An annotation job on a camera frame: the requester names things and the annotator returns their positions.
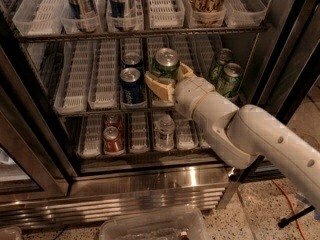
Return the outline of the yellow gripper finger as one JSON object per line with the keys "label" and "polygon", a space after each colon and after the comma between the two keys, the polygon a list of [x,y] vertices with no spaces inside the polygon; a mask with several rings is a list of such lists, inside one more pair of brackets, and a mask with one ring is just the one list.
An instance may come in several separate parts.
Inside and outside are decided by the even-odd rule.
{"label": "yellow gripper finger", "polygon": [[151,72],[145,73],[145,82],[149,89],[161,100],[172,101],[175,91],[175,81],[167,78],[158,78]]}
{"label": "yellow gripper finger", "polygon": [[180,63],[179,69],[177,71],[177,81],[180,82],[186,78],[195,77],[194,71],[184,63]]}

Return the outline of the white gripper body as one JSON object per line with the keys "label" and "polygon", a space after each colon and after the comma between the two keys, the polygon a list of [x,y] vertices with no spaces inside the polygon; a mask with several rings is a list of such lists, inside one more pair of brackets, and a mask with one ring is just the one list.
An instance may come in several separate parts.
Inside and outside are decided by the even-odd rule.
{"label": "white gripper body", "polygon": [[191,118],[198,103],[215,87],[202,77],[186,78],[177,83],[174,92],[174,108],[185,118]]}

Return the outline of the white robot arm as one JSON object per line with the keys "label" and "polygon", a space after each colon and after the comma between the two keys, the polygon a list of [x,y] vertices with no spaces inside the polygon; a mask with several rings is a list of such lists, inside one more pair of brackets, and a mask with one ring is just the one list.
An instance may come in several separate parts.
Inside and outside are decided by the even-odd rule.
{"label": "white robot arm", "polygon": [[320,210],[320,153],[264,109],[236,106],[185,64],[175,79],[147,71],[145,82],[156,96],[194,121],[206,142],[226,164],[248,168],[261,155]]}

